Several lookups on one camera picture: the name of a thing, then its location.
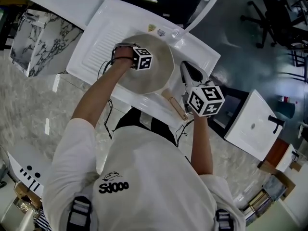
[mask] office chair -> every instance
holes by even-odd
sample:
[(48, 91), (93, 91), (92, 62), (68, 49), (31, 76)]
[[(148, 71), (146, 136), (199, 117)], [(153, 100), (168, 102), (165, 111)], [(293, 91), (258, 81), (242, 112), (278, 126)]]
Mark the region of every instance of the office chair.
[(251, 21), (260, 25), (263, 28), (262, 43), (257, 43), (256, 46), (262, 49), (265, 44), (265, 39), (269, 33), (273, 39), (271, 46), (279, 43), (286, 46), (288, 49), (294, 49), (293, 44), (303, 44), (306, 46), (305, 41), (308, 41), (308, 32), (302, 29), (293, 27), (293, 22), (290, 19), (287, 8), (279, 0), (263, 0), (267, 11), (265, 15), (256, 6), (253, 1), (249, 1), (248, 5), (253, 5), (258, 13), (260, 20), (241, 16), (242, 21)]
[(4, 14), (1, 20), (3, 20), (2, 27), (0, 27), (0, 51), (5, 49), (10, 49), (11, 45), (6, 45), (7, 39), (13, 39), (16, 33), (16, 30), (12, 30), (14, 28), (14, 21), (16, 17), (22, 13), (23, 7), (17, 6), (1, 6), (4, 10)]

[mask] wooden handle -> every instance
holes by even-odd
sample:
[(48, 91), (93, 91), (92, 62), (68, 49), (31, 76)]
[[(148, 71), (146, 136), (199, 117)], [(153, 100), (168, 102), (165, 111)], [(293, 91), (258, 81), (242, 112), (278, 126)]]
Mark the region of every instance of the wooden handle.
[(169, 89), (165, 89), (162, 92), (162, 96), (167, 99), (169, 101), (169, 103), (171, 103), (171, 105), (173, 106), (173, 108), (178, 112), (178, 114), (180, 115), (180, 117), (186, 121), (188, 119), (188, 116), (186, 115), (185, 111), (182, 109), (182, 107), (180, 106), (180, 104), (178, 103), (178, 101), (172, 96), (172, 93), (170, 92)]

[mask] wheel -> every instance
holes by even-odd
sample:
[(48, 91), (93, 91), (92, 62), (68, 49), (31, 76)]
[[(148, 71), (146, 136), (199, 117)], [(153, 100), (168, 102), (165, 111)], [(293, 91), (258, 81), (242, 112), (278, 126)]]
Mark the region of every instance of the wheel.
[(262, 44), (260, 44), (260, 43), (257, 43), (257, 44), (256, 44), (256, 47), (257, 47), (258, 49), (262, 49), (262, 48), (263, 48)]
[(7, 184), (7, 183), (6, 183), (5, 181), (2, 181), (2, 182), (0, 183), (0, 188), (5, 187), (6, 184)]

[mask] backpack strap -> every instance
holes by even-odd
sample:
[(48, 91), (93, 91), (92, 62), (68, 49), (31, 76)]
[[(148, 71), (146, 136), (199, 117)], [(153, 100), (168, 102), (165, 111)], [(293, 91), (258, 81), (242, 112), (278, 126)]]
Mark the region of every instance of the backpack strap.
[(67, 231), (90, 231), (91, 201), (85, 196), (75, 197), (68, 216)]
[(219, 231), (234, 231), (234, 221), (228, 211), (224, 209), (217, 210), (216, 220), (219, 224)]

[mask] white t-shirt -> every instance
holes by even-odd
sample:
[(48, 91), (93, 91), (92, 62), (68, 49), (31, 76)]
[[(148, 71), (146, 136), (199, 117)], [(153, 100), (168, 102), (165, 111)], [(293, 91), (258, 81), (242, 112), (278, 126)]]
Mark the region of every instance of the white t-shirt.
[(115, 131), (99, 176), (94, 127), (78, 118), (68, 123), (43, 194), (54, 231), (65, 230), (60, 225), (64, 209), (85, 188), (91, 190), (99, 231), (211, 231), (220, 208), (231, 214), (234, 230), (245, 230), (223, 178), (198, 176), (171, 142), (136, 126)]

